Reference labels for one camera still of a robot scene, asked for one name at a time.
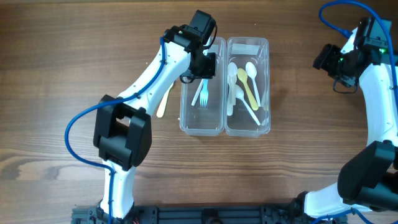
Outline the yellow plastic spoon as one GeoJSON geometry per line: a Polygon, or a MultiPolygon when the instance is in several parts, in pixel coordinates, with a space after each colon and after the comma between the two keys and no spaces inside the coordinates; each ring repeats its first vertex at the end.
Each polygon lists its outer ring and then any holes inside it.
{"type": "Polygon", "coordinates": [[[238,76],[238,79],[242,82],[242,84],[243,84],[243,86],[245,88],[245,91],[246,91],[246,94],[248,96],[248,100],[249,100],[249,103],[251,105],[251,108],[254,111],[257,111],[259,109],[259,107],[257,105],[256,99],[255,99],[252,91],[249,88],[247,72],[244,69],[239,68],[237,76],[238,76]]]}

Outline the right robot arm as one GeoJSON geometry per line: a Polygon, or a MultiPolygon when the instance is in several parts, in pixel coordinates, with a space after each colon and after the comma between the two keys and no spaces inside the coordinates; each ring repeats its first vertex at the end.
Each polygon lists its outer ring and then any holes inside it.
{"type": "Polygon", "coordinates": [[[391,22],[364,17],[343,48],[326,44],[313,67],[347,88],[361,89],[368,124],[367,146],[340,170],[336,183],[292,200],[292,223],[335,220],[347,213],[397,211],[397,53],[388,50],[391,22]]]}

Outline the white spoon thick handle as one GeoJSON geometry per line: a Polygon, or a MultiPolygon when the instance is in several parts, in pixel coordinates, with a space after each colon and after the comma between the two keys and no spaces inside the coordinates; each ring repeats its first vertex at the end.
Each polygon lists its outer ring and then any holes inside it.
{"type": "Polygon", "coordinates": [[[251,109],[251,107],[248,105],[248,103],[244,99],[244,92],[243,92],[242,88],[239,87],[238,85],[235,85],[234,88],[236,90],[236,93],[235,93],[236,98],[243,102],[243,104],[246,107],[248,113],[251,115],[251,117],[254,120],[254,122],[259,126],[260,122],[259,122],[257,116],[254,114],[253,110],[251,109]]]}

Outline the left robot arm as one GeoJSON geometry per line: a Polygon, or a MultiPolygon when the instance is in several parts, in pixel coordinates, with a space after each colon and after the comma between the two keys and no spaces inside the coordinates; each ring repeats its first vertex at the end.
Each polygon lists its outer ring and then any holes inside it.
{"type": "Polygon", "coordinates": [[[77,160],[105,170],[104,197],[96,208],[96,223],[136,223],[132,188],[136,167],[145,159],[152,144],[151,117],[169,86],[179,79],[212,79],[216,75],[216,55],[208,49],[218,27],[210,14],[197,10],[189,24],[173,26],[160,37],[160,49],[142,75],[113,98],[104,95],[97,105],[78,113],[68,123],[64,141],[77,160]],[[80,157],[70,145],[74,123],[95,111],[93,145],[101,162],[80,157]]]}

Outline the white fork crossing blue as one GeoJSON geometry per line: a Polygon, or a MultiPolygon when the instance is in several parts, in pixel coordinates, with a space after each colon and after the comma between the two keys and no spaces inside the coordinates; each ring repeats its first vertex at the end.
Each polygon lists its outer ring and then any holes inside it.
{"type": "Polygon", "coordinates": [[[195,92],[195,95],[194,95],[193,100],[191,102],[192,106],[194,106],[195,103],[197,102],[197,99],[198,99],[198,97],[200,95],[200,92],[201,92],[201,89],[202,89],[202,86],[203,86],[203,82],[204,82],[204,80],[201,80],[201,82],[200,82],[200,84],[199,84],[199,86],[198,86],[198,88],[197,88],[197,90],[195,92]]]}

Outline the light blue plastic fork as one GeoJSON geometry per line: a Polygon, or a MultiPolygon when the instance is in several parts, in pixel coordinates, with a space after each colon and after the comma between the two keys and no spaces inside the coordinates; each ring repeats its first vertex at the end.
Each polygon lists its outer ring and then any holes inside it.
{"type": "Polygon", "coordinates": [[[208,80],[204,79],[203,86],[200,92],[200,106],[206,108],[208,102],[209,92],[208,92],[208,80]]]}

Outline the yellow plastic fork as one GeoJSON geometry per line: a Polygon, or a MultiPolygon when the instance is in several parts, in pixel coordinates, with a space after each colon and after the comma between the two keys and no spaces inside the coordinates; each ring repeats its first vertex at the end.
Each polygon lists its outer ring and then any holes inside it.
{"type": "Polygon", "coordinates": [[[161,102],[159,104],[159,107],[158,107],[158,110],[157,110],[157,113],[156,113],[156,116],[158,118],[162,118],[164,116],[165,109],[166,109],[166,106],[167,106],[167,100],[168,100],[168,97],[169,97],[169,93],[170,93],[170,91],[171,91],[173,86],[174,86],[174,82],[169,86],[168,90],[165,92],[165,94],[164,94],[164,96],[163,96],[163,98],[162,98],[162,100],[161,100],[161,102]]]}

